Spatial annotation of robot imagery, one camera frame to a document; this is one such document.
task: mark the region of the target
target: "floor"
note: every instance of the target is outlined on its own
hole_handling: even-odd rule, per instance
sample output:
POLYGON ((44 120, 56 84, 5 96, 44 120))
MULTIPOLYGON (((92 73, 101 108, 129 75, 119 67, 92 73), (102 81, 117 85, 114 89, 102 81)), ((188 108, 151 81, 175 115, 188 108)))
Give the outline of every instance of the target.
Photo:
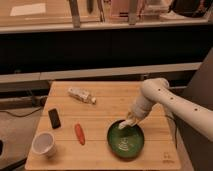
MULTIPOLYGON (((15 106, 16 109, 6 109, 6 106, 4 106, 4 110, 18 115, 24 115, 39 109, 39 107, 30 107, 29 104, 28 107, 25 105, 25 108, 17 108, 18 106, 15 105, 16 102, 14 100, 9 104, 10 107, 15 106)), ((4 142, 3 153, 0 156, 0 170, 27 157, 41 113, 42 109, 27 117, 16 118, 0 112, 0 139, 4 142)), ((168 122, 174 135, 174 122, 171 119, 168 119, 168 122)), ((182 164, 180 171, 193 171, 194 169, 192 168, 179 132, 177 132, 177 149, 182 164)), ((16 169, 16 171, 23 170, 24 166, 16 169)))

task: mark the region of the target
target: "wooden tabletop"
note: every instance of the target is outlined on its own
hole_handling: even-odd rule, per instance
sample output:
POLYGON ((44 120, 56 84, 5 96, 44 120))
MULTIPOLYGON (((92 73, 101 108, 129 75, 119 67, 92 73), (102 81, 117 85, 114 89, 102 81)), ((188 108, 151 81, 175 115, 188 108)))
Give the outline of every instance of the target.
POLYGON ((163 107, 153 107, 140 122, 145 144, 140 155, 123 161, 110 151, 106 136, 110 125, 124 119, 139 94, 140 82, 53 82, 37 132, 50 131, 56 139, 57 153, 46 159, 30 150, 27 170, 178 170, 180 162, 172 141, 163 107), (85 104, 68 95, 71 86, 81 87, 97 98, 97 104, 85 104), (56 108, 62 126, 53 130, 48 110, 56 108), (79 144, 74 125, 80 123, 86 143, 79 144))
MULTIPOLYGON (((100 12, 97 2, 94 1, 93 12, 87 11, 86 0, 78 0, 81 22, 100 21, 100 12)), ((43 24, 71 23, 72 16, 68 0, 1 0, 0 1, 0 26, 26 26, 43 24), (44 13, 22 14, 11 16, 13 8, 28 5, 45 5, 44 13)))

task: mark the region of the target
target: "green bowl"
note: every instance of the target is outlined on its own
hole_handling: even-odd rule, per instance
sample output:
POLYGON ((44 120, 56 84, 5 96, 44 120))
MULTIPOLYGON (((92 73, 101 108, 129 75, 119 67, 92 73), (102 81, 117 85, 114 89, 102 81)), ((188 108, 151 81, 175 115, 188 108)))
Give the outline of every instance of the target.
POLYGON ((116 121, 110 126, 107 141, 116 156, 132 159, 138 156, 144 146, 144 134, 138 125, 118 129, 119 123, 122 121, 116 121))

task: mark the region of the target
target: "black object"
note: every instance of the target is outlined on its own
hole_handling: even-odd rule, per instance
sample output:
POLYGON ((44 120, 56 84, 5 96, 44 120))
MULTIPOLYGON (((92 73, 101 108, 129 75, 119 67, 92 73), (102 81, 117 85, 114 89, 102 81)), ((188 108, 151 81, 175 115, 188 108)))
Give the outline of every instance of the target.
POLYGON ((13 163, 13 164, 1 169, 1 171, 12 171, 12 170, 17 169, 20 166, 24 165, 26 163, 26 161, 27 161, 27 158, 24 158, 16 163, 13 163))
POLYGON ((202 17, 210 8, 213 0, 174 0, 171 8, 186 17, 202 17))
MULTIPOLYGON (((213 48, 189 82, 182 96, 194 103, 213 110, 212 73, 213 48)), ((212 171, 213 142, 209 141, 182 119, 178 117, 175 117, 175 119, 194 170, 212 171)))
POLYGON ((49 117, 53 129, 56 129, 61 126, 59 115, 56 109, 49 110, 49 117))
POLYGON ((2 154, 3 151, 3 141, 0 140, 0 155, 2 154))

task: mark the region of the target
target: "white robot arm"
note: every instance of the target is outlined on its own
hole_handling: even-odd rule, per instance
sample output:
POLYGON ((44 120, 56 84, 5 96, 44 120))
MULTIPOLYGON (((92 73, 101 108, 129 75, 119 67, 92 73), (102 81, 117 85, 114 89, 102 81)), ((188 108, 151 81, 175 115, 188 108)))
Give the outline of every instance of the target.
POLYGON ((140 95, 133 103, 128 118, 120 123, 119 128, 135 125, 149 114, 155 103, 160 103, 213 141, 213 111, 171 93, 168 88, 169 83, 164 78, 143 81, 140 95))

